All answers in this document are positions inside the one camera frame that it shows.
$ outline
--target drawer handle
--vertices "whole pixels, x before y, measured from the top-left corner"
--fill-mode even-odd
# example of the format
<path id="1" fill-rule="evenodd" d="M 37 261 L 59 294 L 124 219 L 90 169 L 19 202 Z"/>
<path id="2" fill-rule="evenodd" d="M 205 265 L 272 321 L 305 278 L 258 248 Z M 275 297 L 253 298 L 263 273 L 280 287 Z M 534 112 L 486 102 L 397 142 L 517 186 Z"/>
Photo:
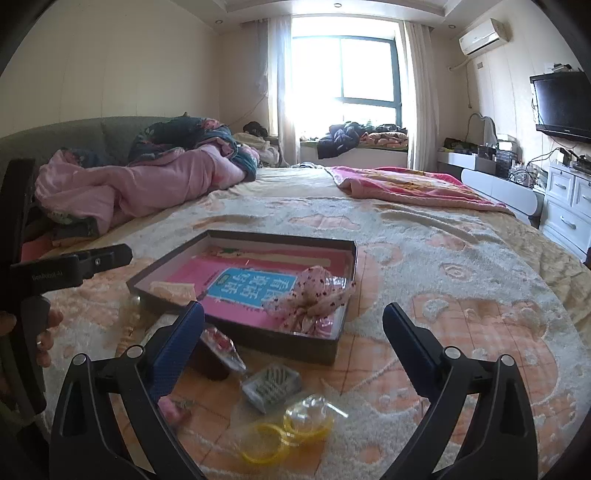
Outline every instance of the drawer handle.
<path id="1" fill-rule="evenodd" d="M 571 227 L 573 230 L 577 229 L 577 226 L 574 223 L 569 222 L 568 220 L 566 220 L 562 215 L 560 216 L 560 219 L 566 223 L 569 227 Z"/>

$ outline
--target yellow rubber band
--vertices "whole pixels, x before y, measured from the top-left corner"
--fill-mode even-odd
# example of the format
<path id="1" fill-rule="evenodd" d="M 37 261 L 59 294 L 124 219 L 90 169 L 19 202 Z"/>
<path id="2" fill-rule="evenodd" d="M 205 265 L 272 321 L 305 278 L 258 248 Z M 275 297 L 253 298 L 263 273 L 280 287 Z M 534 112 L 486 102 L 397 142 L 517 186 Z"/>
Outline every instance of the yellow rubber band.
<path id="1" fill-rule="evenodd" d="M 327 418 L 317 430 L 312 430 L 311 432 L 301 432 L 293 428 L 291 419 L 287 415 L 283 417 L 283 429 L 296 441 L 301 443 L 317 442 L 319 440 L 323 440 L 330 433 L 333 423 L 334 420 L 332 418 Z"/>
<path id="2" fill-rule="evenodd" d="M 289 444 L 287 439 L 287 434 L 281 430 L 277 425 L 273 425 L 271 423 L 259 423 L 253 427 L 258 432 L 273 432 L 276 433 L 279 437 L 279 446 L 277 450 L 273 451 L 273 453 L 266 457 L 253 457 L 248 455 L 243 450 L 240 450 L 240 454 L 242 458 L 244 458 L 248 463 L 252 463 L 253 465 L 270 465 L 272 463 L 281 462 L 289 453 Z"/>

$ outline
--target window frame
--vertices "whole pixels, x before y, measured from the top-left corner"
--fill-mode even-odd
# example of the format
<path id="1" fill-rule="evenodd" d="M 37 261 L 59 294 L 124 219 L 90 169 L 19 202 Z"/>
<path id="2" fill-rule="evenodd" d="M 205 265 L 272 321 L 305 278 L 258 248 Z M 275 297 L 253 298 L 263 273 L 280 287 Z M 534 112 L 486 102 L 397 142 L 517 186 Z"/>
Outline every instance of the window frame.
<path id="1" fill-rule="evenodd" d="M 352 103 L 355 105 L 373 105 L 385 106 L 396 109 L 396 125 L 402 127 L 402 93 L 400 88 L 400 67 L 398 64 L 398 49 L 396 47 L 396 40 L 389 40 L 387 38 L 375 37 L 361 37 L 359 35 L 303 35 L 293 37 L 292 40 L 299 40 L 302 38 L 338 38 L 339 39 L 339 57 L 340 57 L 340 97 L 335 97 L 343 103 Z M 394 101 L 388 102 L 386 100 L 370 100 L 367 98 L 345 97 L 345 83 L 343 81 L 343 47 L 340 40 L 366 40 L 379 41 L 390 44 L 390 58 L 392 59 L 392 85 L 394 87 Z"/>

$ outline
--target blue gripper pad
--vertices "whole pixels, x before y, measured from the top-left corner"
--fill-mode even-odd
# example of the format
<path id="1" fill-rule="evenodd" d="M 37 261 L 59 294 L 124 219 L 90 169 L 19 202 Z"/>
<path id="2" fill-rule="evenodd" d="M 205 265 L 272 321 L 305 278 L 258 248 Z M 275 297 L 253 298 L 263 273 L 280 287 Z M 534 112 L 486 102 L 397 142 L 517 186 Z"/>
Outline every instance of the blue gripper pad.
<path id="1" fill-rule="evenodd" d="M 417 394 L 435 402 L 441 394 L 441 344 L 429 330 L 415 326 L 398 303 L 384 309 L 382 324 Z"/>
<path id="2" fill-rule="evenodd" d="M 199 337 L 201 337 L 204 321 L 203 307 L 200 303 L 192 301 L 171 326 L 159 328 L 146 345 L 146 348 L 149 349 L 153 340 L 158 343 L 162 340 L 162 335 L 170 332 L 151 362 L 152 368 L 147 390 L 154 402 L 172 392 L 199 341 Z"/>

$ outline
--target dresser drawer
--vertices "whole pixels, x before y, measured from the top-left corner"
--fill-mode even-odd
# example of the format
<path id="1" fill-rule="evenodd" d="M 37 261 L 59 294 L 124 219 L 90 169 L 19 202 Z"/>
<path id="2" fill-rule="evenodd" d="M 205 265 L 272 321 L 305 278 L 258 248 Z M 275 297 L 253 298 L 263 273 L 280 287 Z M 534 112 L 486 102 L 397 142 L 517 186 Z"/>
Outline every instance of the dresser drawer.
<path id="1" fill-rule="evenodd" d="M 587 251 L 591 238 L 591 222 L 573 215 L 552 201 L 546 202 L 544 217 L 545 225 L 552 227 L 584 252 Z"/>
<path id="2" fill-rule="evenodd" d="M 570 205 L 574 186 L 574 175 L 557 168 L 551 168 L 548 175 L 548 188 L 546 193 L 558 200 L 563 200 Z"/>
<path id="3" fill-rule="evenodd" d="M 581 262 L 584 262 L 587 258 L 587 255 L 578 247 L 574 246 L 571 242 L 569 242 L 566 238 L 560 235 L 558 232 L 552 230 L 549 226 L 542 227 L 542 233 L 546 238 L 552 240 L 555 244 L 559 244 L 563 247 L 566 251 L 573 254 L 577 257 Z"/>
<path id="4" fill-rule="evenodd" d="M 591 181 L 576 177 L 574 181 L 573 210 L 591 217 Z"/>

